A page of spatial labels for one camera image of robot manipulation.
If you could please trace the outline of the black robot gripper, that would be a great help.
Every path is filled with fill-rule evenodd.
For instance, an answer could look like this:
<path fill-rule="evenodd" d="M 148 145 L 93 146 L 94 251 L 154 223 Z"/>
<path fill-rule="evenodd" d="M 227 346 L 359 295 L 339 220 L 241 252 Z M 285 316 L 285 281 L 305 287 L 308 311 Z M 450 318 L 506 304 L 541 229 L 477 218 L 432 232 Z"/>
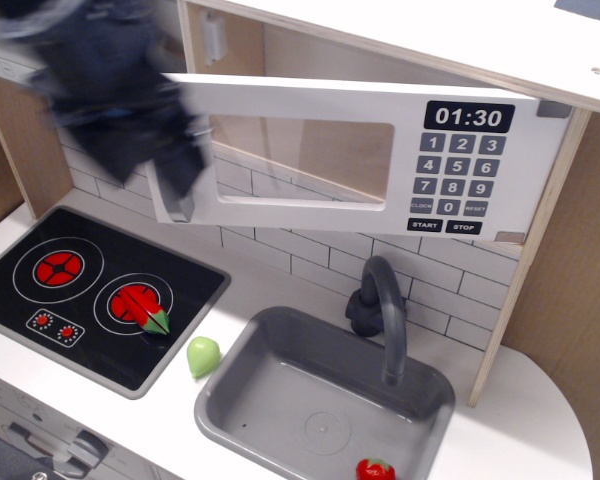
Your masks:
<path fill-rule="evenodd" d="M 45 67 L 32 81 L 58 125 L 108 175 L 124 183 L 153 158 L 160 186 L 190 194 L 207 166 L 203 138 L 179 88 L 152 53 L 152 1 L 0 1 L 0 38 L 31 48 Z"/>

